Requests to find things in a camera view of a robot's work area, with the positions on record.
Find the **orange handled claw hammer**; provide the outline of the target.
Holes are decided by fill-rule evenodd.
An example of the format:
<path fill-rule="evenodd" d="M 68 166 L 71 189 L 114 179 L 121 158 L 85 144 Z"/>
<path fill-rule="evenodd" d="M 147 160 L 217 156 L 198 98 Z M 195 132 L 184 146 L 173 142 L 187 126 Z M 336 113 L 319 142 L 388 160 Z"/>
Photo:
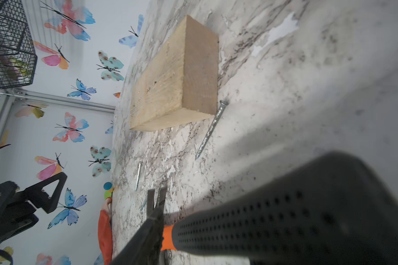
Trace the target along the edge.
<path fill-rule="evenodd" d="M 362 160 L 332 152 L 167 226 L 161 249 L 272 265 L 398 265 L 398 203 Z"/>

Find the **dark steel nail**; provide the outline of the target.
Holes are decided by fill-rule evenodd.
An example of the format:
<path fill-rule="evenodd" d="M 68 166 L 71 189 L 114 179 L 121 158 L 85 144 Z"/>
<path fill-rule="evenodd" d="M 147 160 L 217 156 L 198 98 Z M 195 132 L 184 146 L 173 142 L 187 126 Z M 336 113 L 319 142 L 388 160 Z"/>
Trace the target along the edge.
<path fill-rule="evenodd" d="M 215 130 L 215 127 L 217 126 L 218 122 L 220 121 L 220 119 L 222 117 L 222 114 L 223 114 L 224 110 L 226 109 L 226 107 L 228 105 L 229 105 L 228 101 L 225 101 L 225 100 L 221 100 L 220 101 L 220 106 L 219 106 L 219 108 L 217 110 L 217 113 L 216 113 L 215 117 L 213 118 L 213 121 L 210 124 L 210 127 L 209 127 L 209 129 L 208 129 L 208 131 L 207 131 L 207 133 L 206 133 L 206 135 L 205 135 L 205 137 L 204 137 L 204 139 L 203 139 L 198 151 L 195 154 L 195 160 L 197 160 L 201 156 L 201 154 L 202 154 L 203 150 L 205 149 L 209 139 L 211 138 L 212 133 Z"/>

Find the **wooden board with holes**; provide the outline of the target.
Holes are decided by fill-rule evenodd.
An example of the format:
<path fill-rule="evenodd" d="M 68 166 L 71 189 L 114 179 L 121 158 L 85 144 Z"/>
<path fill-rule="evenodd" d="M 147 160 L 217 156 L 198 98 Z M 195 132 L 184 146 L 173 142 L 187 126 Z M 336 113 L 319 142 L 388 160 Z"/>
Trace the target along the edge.
<path fill-rule="evenodd" d="M 132 88 L 129 128 L 157 131 L 217 113 L 217 34 L 187 15 Z"/>

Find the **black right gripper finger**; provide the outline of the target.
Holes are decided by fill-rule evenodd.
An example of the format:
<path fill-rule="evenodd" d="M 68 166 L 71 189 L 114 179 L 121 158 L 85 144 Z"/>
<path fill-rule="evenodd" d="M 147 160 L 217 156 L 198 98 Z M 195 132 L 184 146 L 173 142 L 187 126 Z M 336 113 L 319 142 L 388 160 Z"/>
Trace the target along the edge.
<path fill-rule="evenodd" d="M 163 241 L 164 217 L 153 210 L 126 247 L 112 258 L 112 265 L 158 265 Z"/>

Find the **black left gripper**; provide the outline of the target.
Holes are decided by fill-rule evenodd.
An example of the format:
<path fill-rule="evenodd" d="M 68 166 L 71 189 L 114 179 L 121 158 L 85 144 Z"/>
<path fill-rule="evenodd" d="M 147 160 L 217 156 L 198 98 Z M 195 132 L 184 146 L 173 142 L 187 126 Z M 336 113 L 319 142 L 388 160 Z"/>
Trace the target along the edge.
<path fill-rule="evenodd" d="M 43 209 L 47 214 L 53 212 L 57 208 L 66 180 L 67 175 L 60 172 L 16 194 L 18 186 L 14 182 L 1 183 L 0 244 L 33 227 L 39 220 L 34 214 L 36 208 Z M 44 187 L 56 181 L 58 183 L 53 194 L 48 195 Z M 9 204 L 13 197 L 15 203 Z"/>

